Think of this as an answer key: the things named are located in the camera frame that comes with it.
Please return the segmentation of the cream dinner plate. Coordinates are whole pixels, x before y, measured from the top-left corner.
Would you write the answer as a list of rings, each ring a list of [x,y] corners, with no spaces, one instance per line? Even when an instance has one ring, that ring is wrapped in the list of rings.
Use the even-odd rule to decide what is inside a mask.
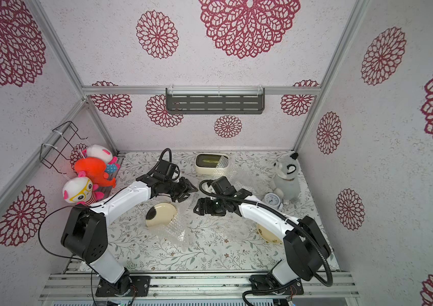
[[[177,208],[173,204],[162,202],[150,208],[146,214],[145,222],[148,228],[167,226],[174,220],[177,214]]]
[[[282,244],[282,240],[278,238],[276,235],[271,233],[268,229],[264,228],[260,224],[257,224],[258,234],[268,243],[272,244]]]

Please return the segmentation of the bubble plate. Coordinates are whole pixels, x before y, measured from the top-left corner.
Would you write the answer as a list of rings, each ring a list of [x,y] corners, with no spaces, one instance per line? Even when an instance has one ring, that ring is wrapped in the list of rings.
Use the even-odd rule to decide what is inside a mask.
[[[175,246],[188,247],[192,242],[190,229],[184,215],[176,214],[168,224],[158,224],[150,230],[161,239],[167,239]]]

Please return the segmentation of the bubble wrap sheet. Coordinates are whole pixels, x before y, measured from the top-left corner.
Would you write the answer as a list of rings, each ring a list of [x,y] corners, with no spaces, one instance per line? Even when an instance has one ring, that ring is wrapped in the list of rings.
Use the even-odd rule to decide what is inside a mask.
[[[211,173],[209,182],[202,183],[200,190],[216,193],[216,189],[211,187],[212,181],[225,176],[236,191],[245,189],[256,197],[256,200],[252,198],[252,201],[258,201],[263,197],[266,182],[261,179],[260,173],[253,170],[248,164],[236,161],[233,157],[221,156],[214,166],[215,169]]]

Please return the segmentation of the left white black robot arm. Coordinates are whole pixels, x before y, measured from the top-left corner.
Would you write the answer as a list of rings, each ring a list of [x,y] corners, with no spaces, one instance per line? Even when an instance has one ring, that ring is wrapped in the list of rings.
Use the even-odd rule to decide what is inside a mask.
[[[185,177],[172,180],[159,175],[142,175],[130,186],[93,207],[74,206],[61,245],[79,256],[105,282],[127,284],[127,269],[108,250],[108,226],[135,206],[159,195],[168,196],[173,202],[182,202],[197,191]]]

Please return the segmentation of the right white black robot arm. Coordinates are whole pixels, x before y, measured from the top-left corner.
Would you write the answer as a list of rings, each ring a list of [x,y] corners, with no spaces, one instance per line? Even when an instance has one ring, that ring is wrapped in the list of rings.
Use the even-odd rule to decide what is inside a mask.
[[[234,213],[269,230],[283,242],[285,259],[270,271],[270,278],[285,285],[296,279],[309,281],[316,278],[326,287],[333,285],[333,275],[327,261],[330,247],[316,224],[306,216],[291,217],[260,201],[251,192],[241,189],[234,195],[204,192],[193,212],[197,215],[224,216]]]

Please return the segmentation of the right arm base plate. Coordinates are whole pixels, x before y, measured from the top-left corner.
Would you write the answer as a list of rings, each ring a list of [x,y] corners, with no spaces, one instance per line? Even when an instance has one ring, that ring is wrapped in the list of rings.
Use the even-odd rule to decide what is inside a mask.
[[[289,283],[287,287],[280,284],[271,273],[250,276],[251,291],[255,295],[303,295],[304,288],[300,279]]]

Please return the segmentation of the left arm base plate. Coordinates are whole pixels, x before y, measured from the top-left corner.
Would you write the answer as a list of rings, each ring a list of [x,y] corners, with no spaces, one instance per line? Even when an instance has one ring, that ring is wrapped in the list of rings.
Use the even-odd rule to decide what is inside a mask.
[[[95,297],[146,297],[150,283],[151,277],[147,275],[125,275],[114,284],[101,278]]]

